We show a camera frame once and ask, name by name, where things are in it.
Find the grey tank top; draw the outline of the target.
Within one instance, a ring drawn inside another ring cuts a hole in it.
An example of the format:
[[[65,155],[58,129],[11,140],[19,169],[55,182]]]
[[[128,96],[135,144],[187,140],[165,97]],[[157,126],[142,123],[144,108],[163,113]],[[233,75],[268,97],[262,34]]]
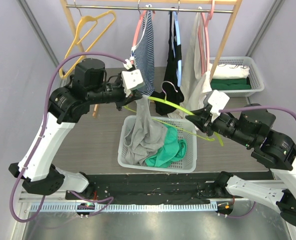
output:
[[[132,130],[125,136],[124,145],[130,154],[128,161],[142,165],[146,158],[163,147],[167,127],[152,119],[146,95],[137,100],[136,105],[136,121]]]

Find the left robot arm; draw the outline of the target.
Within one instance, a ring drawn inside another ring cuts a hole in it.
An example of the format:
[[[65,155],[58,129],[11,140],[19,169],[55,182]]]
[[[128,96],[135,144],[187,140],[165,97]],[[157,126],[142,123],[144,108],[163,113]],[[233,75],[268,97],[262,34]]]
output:
[[[23,188],[30,194],[49,196],[58,190],[76,192],[82,199],[90,199],[95,185],[83,173],[73,173],[53,165],[53,159],[65,137],[91,105],[115,103],[121,110],[128,103],[142,97],[138,88],[143,84],[139,69],[128,63],[114,82],[107,78],[105,63],[86,58],[77,63],[70,75],[70,83],[54,90],[46,106],[46,113],[38,135],[27,155],[9,167],[12,175],[23,180]]]

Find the green tank top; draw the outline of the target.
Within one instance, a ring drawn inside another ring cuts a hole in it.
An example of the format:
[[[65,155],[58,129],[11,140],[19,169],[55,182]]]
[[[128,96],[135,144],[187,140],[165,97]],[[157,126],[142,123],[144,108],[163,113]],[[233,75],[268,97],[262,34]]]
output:
[[[166,126],[167,133],[164,145],[156,154],[145,159],[145,164],[153,168],[167,168],[172,163],[182,160],[187,151],[187,142],[184,138],[178,138],[178,131],[172,126]]]

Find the lime green hanger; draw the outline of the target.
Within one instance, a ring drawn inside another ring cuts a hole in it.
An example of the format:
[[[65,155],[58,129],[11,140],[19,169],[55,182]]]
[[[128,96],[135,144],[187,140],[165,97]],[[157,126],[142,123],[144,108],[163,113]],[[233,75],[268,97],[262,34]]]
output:
[[[152,97],[152,96],[148,96],[147,98],[148,98],[150,101],[157,102],[157,103],[162,103],[162,104],[165,104],[165,105],[168,105],[168,106],[170,106],[170,107],[175,108],[176,110],[174,111],[174,113],[170,113],[170,117],[172,117],[172,118],[174,118],[174,119],[183,119],[183,117],[181,117],[180,114],[179,114],[178,112],[182,112],[184,117],[185,117],[185,116],[188,116],[188,115],[189,115],[189,116],[190,116],[190,115],[193,115],[193,113],[192,113],[191,111],[185,109],[184,107],[181,107],[180,105],[177,105],[177,104],[175,104],[175,103],[172,103],[172,102],[166,100],[166,98],[165,98],[165,99],[161,99],[161,98]],[[161,121],[161,120],[157,120],[156,118],[153,118],[153,119],[156,120],[156,121],[158,121],[158,122],[161,122],[161,123],[163,123],[163,124],[166,124],[166,125],[169,125],[169,126],[175,127],[174,125],[171,125],[171,124],[166,123],[166,122]],[[200,136],[200,135],[198,135],[198,134],[196,134],[196,133],[193,133],[193,132],[190,132],[190,131],[184,130],[184,129],[179,128],[179,127],[175,127],[175,128],[177,128],[178,130],[181,130],[181,131],[183,131],[183,132],[185,132],[185,133],[189,133],[189,134],[191,134],[191,135],[194,135],[194,136],[196,136],[196,137],[198,137],[198,138],[200,138],[200,139],[206,140],[206,141],[208,141],[208,142],[213,142],[213,141],[215,141],[215,138],[203,137],[203,136]]]

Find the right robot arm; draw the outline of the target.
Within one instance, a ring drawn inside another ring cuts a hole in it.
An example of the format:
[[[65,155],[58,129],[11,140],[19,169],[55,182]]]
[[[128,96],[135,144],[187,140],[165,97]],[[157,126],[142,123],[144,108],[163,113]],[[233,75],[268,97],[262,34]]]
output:
[[[207,136],[218,133],[251,150],[251,157],[279,177],[284,189],[263,187],[233,173],[222,171],[213,183],[218,197],[228,194],[247,198],[276,211],[283,220],[296,227],[296,143],[272,129],[276,116],[272,108],[249,104],[242,108],[220,110],[214,116],[208,104],[185,118]]]

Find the blue striped tank top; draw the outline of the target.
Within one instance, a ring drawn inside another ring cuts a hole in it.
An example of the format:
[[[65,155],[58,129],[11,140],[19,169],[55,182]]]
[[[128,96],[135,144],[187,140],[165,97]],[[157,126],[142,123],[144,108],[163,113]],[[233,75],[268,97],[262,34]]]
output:
[[[143,87],[139,88],[139,91],[150,96],[155,91],[154,28],[152,11],[147,11],[143,18],[138,41],[132,50],[132,54],[135,68],[140,70],[145,83]]]

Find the yellow hanger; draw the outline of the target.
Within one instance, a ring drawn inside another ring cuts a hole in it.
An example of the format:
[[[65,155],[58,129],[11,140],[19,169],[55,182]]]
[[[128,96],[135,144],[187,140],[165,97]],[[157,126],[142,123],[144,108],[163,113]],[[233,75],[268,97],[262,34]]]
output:
[[[108,10],[97,16],[81,17],[76,26],[74,39],[64,59],[71,56],[75,48],[78,48],[79,52],[90,52],[115,21],[116,13],[113,10]]]

